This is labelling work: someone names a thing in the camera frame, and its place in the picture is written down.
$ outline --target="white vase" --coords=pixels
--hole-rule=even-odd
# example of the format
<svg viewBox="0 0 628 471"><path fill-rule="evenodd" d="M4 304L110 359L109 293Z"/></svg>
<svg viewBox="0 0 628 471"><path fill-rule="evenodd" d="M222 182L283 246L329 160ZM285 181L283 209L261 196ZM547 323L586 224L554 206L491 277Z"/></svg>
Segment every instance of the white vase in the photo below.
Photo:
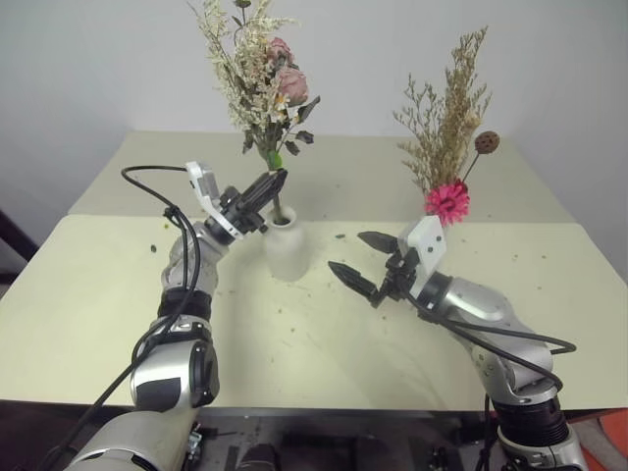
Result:
<svg viewBox="0 0 628 471"><path fill-rule="evenodd" d="M296 218L296 212L289 206L282 206L282 215L289 219L285 225L275 224L273 213L271 211L266 219L266 261L273 277L284 282L295 282L305 275L310 263L305 229Z"/></svg>

